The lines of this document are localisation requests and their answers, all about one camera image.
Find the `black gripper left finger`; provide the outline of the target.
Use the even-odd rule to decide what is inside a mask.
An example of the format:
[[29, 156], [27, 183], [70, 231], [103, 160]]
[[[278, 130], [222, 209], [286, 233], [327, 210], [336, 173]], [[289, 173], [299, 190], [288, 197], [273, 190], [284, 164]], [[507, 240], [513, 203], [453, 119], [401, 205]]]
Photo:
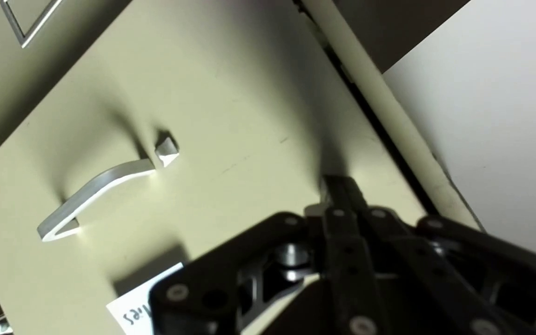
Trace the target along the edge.
[[327, 214], [278, 212], [239, 233], [150, 292], [155, 335], [243, 335], [291, 302], [261, 335], [338, 335], [325, 274]]

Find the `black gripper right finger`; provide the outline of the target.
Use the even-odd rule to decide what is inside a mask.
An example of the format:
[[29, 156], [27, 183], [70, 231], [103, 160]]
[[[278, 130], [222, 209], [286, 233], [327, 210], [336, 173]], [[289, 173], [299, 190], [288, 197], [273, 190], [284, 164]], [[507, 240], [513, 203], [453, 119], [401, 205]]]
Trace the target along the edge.
[[536, 335], [536, 253], [442, 216], [410, 229], [392, 210], [369, 207], [351, 177], [328, 175], [325, 188], [397, 255], [442, 318], [470, 335]]

